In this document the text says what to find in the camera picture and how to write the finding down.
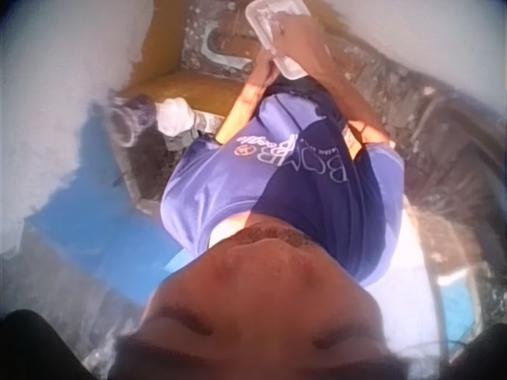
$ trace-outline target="purple shirt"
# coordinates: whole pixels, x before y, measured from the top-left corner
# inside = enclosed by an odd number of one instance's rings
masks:
[[[401,224],[403,161],[370,145],[353,161],[336,109],[287,93],[267,97],[228,144],[196,140],[162,199],[165,228],[194,257],[224,219],[255,211],[320,244],[362,284],[387,269]]]

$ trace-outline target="clear plastic container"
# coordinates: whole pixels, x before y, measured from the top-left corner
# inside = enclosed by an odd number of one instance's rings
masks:
[[[257,33],[262,46],[269,51],[275,50],[270,21],[279,12],[311,15],[303,0],[256,0],[246,7],[246,18]],[[296,80],[307,76],[307,72],[293,59],[283,57],[275,58],[274,61],[287,79]]]

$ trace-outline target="logo on shirt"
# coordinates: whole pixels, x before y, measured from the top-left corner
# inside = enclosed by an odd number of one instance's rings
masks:
[[[245,157],[245,156],[251,156],[255,152],[257,152],[257,148],[255,146],[245,144],[245,145],[238,146],[234,150],[234,155]]]
[[[279,144],[270,142],[265,136],[245,136],[236,140],[241,143],[234,150],[236,156],[256,155],[257,160],[274,166],[290,165],[296,172],[306,170],[319,176],[328,176],[337,184],[348,180],[345,166],[337,147],[322,150],[311,145],[298,135]]]

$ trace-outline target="white wall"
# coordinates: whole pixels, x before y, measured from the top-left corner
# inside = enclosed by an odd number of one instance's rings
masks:
[[[326,0],[389,58],[505,114],[502,0]]]
[[[22,219],[78,168],[89,106],[128,81],[154,10],[153,0],[20,3],[0,41],[0,253],[17,244]]]

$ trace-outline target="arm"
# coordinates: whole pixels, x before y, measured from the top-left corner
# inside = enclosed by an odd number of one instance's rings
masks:
[[[215,140],[218,143],[228,143],[252,118],[266,88],[274,82],[280,73],[271,59],[271,55],[264,50],[257,57],[255,69],[246,81],[239,98],[229,112],[229,116],[216,132]]]
[[[375,111],[340,72],[328,53],[324,31],[316,20],[280,13],[272,30],[278,53],[293,58],[327,89],[362,144],[389,143]]]

